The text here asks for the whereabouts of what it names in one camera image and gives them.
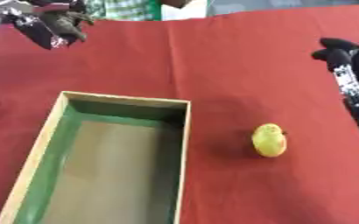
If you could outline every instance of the wooden box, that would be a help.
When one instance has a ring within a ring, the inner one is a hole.
[[[1,224],[178,224],[190,102],[62,92]]]

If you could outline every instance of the black glove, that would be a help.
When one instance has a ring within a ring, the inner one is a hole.
[[[335,68],[351,65],[351,56],[342,49],[323,49],[312,54],[315,60],[324,60],[327,62],[329,72],[333,72]]]
[[[327,62],[328,70],[333,71],[336,66],[348,63],[347,56],[350,57],[350,64],[356,78],[359,80],[359,45],[339,38],[321,38],[320,43],[326,47],[324,50],[314,52],[313,58],[316,60],[325,60]],[[335,56],[329,58],[329,54],[334,52],[335,49],[341,49],[341,56]]]
[[[72,45],[77,39],[84,42],[87,35],[79,27],[81,21],[93,25],[93,19],[83,13],[68,10],[49,10],[39,16],[40,20],[53,32],[67,40],[68,45]]]

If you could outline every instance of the red table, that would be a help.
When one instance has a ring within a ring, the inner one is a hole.
[[[204,20],[99,21],[88,42],[48,52],[0,29],[0,209],[61,90],[193,101],[182,222],[359,224],[359,129],[319,37],[359,42],[359,6]],[[278,123],[279,158],[251,131]]]

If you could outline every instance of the yellow fruit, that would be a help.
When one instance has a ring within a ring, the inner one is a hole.
[[[251,137],[258,154],[274,158],[285,152],[287,140],[277,124],[266,123],[258,127]]]

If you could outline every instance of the striped cloth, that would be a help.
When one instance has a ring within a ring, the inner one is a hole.
[[[160,20],[158,0],[87,0],[87,13],[93,18],[115,20]]]

